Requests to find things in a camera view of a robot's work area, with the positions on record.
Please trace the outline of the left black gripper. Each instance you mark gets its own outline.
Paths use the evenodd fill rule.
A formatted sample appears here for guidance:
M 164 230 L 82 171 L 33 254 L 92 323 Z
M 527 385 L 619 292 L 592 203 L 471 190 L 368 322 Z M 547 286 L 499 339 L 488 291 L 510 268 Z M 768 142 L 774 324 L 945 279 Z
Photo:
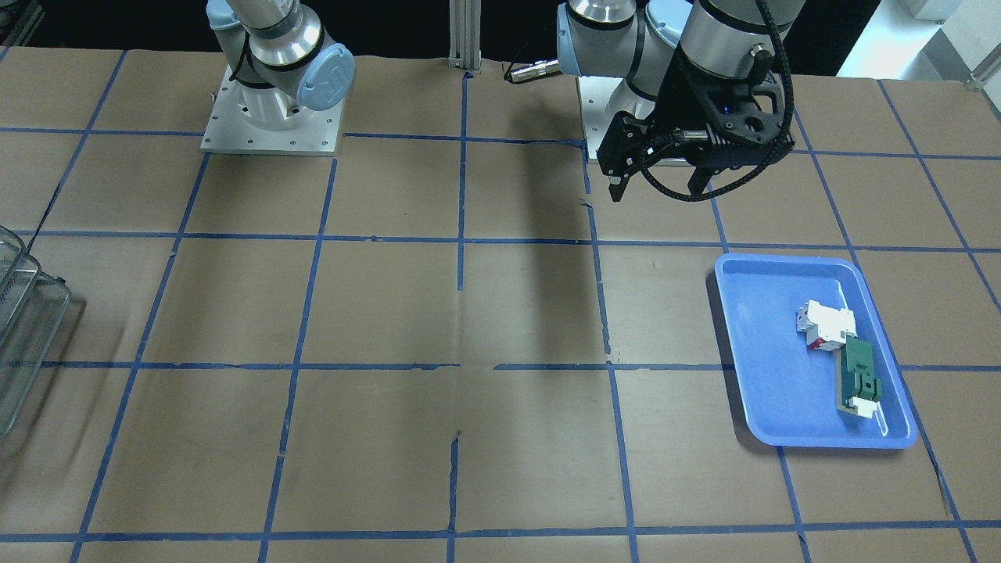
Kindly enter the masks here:
M 613 202 L 651 156 L 683 158 L 696 167 L 687 179 L 693 202 L 714 199 L 710 183 L 723 168 L 778 163 L 791 151 L 788 103 L 771 72 L 773 55 L 752 55 L 743 78 L 708 74 L 675 55 L 647 118 L 612 115 L 597 161 L 608 176 Z

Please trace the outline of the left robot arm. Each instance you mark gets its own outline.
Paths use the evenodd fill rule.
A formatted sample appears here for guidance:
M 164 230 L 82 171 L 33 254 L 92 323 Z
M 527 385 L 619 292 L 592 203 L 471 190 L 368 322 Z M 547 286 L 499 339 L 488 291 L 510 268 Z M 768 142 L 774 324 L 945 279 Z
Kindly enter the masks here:
M 566 1 L 557 55 L 504 72 L 619 80 L 596 157 L 613 202 L 636 176 L 697 203 L 785 158 L 795 104 L 785 35 L 802 1 Z

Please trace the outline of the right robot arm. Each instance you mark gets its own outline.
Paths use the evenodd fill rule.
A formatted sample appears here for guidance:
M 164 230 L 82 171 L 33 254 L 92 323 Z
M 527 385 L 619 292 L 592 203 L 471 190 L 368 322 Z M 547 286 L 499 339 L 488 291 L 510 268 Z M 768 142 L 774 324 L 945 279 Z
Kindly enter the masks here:
M 247 122 L 288 131 L 336 108 L 355 76 L 353 53 L 300 1 L 208 1 L 205 14 L 228 61 L 227 86 Z

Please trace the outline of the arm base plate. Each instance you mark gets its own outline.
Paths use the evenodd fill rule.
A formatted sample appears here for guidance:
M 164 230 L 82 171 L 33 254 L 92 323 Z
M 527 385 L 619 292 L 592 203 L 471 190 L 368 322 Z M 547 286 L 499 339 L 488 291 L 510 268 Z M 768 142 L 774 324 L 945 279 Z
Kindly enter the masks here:
M 226 68 L 215 94 L 200 148 L 229 156 L 335 157 L 344 106 L 314 111 L 278 89 L 250 88 L 230 80 Z
M 619 77 L 579 76 L 578 92 L 587 164 L 590 165 L 598 165 L 598 147 L 616 112 L 626 111 L 633 118 L 644 119 L 655 107 L 655 101 L 637 95 L 626 79 Z

